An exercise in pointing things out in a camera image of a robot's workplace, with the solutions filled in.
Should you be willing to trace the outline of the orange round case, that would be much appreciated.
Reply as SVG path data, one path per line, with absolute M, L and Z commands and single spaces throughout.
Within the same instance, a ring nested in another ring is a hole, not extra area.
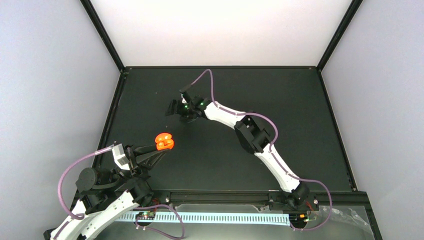
M 172 135 L 167 132 L 158 134 L 154 141 L 158 151 L 172 149 L 175 145 Z

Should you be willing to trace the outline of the orange earbud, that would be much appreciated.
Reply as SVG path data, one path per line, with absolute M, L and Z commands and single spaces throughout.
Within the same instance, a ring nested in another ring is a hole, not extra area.
M 161 141 L 161 142 L 158 142 L 157 144 L 156 144 L 156 147 L 157 147 L 157 149 L 159 150 L 159 149 L 166 149 L 167 147 L 168 147 L 168 142 L 167 141 Z

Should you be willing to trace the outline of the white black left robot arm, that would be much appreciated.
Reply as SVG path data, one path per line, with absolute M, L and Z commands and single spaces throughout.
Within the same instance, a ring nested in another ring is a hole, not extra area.
M 56 228 L 48 229 L 46 240 L 93 240 L 106 227 L 138 207 L 149 207 L 154 191 L 148 184 L 149 171 L 170 151 L 161 144 L 133 147 L 113 144 L 94 153 L 110 152 L 111 168 L 84 168 L 75 182 L 77 200 Z

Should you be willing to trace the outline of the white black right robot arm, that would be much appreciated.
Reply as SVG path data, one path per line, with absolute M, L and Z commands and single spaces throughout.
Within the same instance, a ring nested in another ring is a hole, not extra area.
M 274 143 L 277 128 L 268 118 L 254 112 L 237 111 L 212 99 L 190 96 L 190 85 L 181 89 L 180 99 L 173 99 L 165 114 L 179 115 L 181 121 L 198 118 L 216 121 L 234 130 L 241 147 L 259 158 L 286 192 L 284 203 L 293 210 L 308 201 L 310 189 L 284 162 Z

